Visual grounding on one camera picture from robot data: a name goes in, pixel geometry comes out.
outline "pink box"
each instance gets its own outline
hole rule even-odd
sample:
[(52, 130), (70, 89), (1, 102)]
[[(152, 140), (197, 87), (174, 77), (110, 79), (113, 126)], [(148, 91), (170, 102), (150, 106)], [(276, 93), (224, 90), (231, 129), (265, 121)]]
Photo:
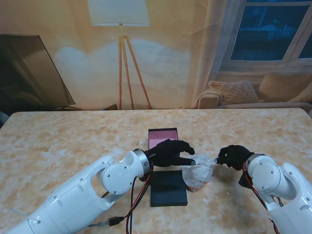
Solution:
[(177, 128), (158, 128), (148, 130), (148, 149), (155, 147), (157, 144), (170, 139), (179, 140)]

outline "window frame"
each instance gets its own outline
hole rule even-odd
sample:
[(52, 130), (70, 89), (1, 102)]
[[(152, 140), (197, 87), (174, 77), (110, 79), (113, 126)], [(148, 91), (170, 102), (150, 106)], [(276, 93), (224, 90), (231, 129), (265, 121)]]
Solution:
[[(272, 61), (230, 60), (246, 6), (302, 6), (302, 5), (309, 5), (309, 8), (304, 18), (302, 19), (302, 22), (299, 25), (298, 30), (295, 33), (282, 60), (272, 60)], [(222, 60), (220, 70), (230, 71), (232, 70), (232, 68), (248, 68), (248, 70), (252, 71), (253, 69), (259, 70), (259, 68), (262, 68), (263, 71), (265, 71), (272, 68), (283, 68), (286, 66), (296, 67), (296, 66), (306, 66), (308, 64), (311, 65), (312, 58), (298, 58), (298, 57), (312, 31), (312, 1), (247, 2), (247, 0), (240, 0), (237, 15), (233, 20), (234, 20), (233, 28)]]

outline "beige sofa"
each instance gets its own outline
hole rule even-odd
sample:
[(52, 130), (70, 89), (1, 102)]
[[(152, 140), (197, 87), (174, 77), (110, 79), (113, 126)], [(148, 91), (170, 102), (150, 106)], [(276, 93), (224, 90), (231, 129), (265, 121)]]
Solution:
[(288, 102), (304, 90), (312, 77), (284, 73), (266, 74), (261, 83), (252, 86), (262, 102), (222, 105), (222, 95), (208, 89), (197, 98), (193, 105), (196, 109), (251, 109), (251, 108), (301, 108), (312, 117), (312, 105), (308, 102)]

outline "window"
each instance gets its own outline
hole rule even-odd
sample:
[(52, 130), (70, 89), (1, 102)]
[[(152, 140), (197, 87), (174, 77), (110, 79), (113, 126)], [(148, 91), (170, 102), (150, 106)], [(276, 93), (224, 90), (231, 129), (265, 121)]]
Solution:
[(312, 62), (311, 5), (308, 0), (241, 0), (221, 70)]

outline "knitted pillow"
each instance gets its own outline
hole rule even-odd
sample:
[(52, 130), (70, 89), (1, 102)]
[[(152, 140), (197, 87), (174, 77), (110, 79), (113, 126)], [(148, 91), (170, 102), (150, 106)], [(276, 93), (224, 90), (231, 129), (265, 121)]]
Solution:
[(222, 94), (221, 105), (259, 102), (251, 82), (247, 80), (233, 83), (210, 81), (208, 85), (211, 89)]
[(312, 83), (309, 84), (298, 96), (288, 102), (312, 102)]

